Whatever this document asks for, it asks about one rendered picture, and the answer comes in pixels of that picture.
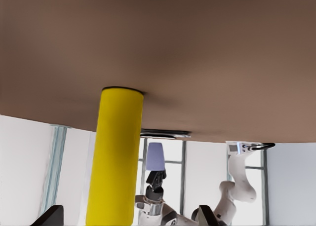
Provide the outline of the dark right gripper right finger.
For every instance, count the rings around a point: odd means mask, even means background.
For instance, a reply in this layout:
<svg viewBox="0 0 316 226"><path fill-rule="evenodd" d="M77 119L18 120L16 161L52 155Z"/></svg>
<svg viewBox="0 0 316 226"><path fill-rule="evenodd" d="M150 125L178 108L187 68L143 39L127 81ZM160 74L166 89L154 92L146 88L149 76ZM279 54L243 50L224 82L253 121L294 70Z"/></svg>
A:
<svg viewBox="0 0 316 226"><path fill-rule="evenodd" d="M207 205L200 205L198 209L198 225L199 226L223 226L218 221L211 208Z"/></svg>

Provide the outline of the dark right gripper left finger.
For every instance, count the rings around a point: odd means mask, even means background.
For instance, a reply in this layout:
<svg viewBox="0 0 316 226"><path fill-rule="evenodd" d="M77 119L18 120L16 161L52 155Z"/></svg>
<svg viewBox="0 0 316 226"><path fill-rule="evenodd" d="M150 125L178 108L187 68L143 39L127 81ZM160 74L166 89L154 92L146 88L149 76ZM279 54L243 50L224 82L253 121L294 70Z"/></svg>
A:
<svg viewBox="0 0 316 226"><path fill-rule="evenodd" d="M64 207L53 205L30 226L64 226Z"/></svg>

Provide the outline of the purple cup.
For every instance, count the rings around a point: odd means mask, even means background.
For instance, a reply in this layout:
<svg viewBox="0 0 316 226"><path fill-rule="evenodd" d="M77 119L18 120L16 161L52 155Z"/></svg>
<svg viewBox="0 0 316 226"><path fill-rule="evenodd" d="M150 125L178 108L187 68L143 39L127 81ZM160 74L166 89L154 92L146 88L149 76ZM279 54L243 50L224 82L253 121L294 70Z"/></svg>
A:
<svg viewBox="0 0 316 226"><path fill-rule="evenodd" d="M151 142L148 145L146 157L146 170L148 171L164 171L165 159L162 143Z"/></svg>

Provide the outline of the yellow sauce bottle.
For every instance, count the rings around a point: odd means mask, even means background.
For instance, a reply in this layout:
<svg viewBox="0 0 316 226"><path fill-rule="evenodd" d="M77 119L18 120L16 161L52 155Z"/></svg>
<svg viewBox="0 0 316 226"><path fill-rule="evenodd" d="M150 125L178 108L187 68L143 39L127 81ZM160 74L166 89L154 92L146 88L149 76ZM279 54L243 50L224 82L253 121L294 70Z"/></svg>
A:
<svg viewBox="0 0 316 226"><path fill-rule="evenodd" d="M101 92L86 226L131 226L144 95L125 87Z"/></svg>

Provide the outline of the silver frame post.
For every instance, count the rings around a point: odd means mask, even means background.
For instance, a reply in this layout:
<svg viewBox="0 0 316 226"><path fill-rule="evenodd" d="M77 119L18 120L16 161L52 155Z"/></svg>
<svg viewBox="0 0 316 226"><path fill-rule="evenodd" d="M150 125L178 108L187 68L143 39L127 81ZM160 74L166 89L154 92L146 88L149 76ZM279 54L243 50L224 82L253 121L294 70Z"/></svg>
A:
<svg viewBox="0 0 316 226"><path fill-rule="evenodd" d="M270 224L269 213L269 189L268 189L268 170L267 170L267 151L261 153L262 164L262 208L263 208L263 225Z"/></svg>
<svg viewBox="0 0 316 226"><path fill-rule="evenodd" d="M62 125L52 125L52 141L49 152L49 162L46 168L39 214L44 213L56 203L63 154L68 128Z"/></svg>
<svg viewBox="0 0 316 226"><path fill-rule="evenodd" d="M185 208L185 180L186 180L186 153L187 142L182 142L182 161L181 161L181 192L180 192L180 214L184 214Z"/></svg>
<svg viewBox="0 0 316 226"><path fill-rule="evenodd" d="M148 149L148 139L141 138L140 146L139 146L139 171L140 171L140 183L139 183L139 193L144 194L144 186L145 186L145 176L146 176L146 161L147 161L147 149Z"/></svg>

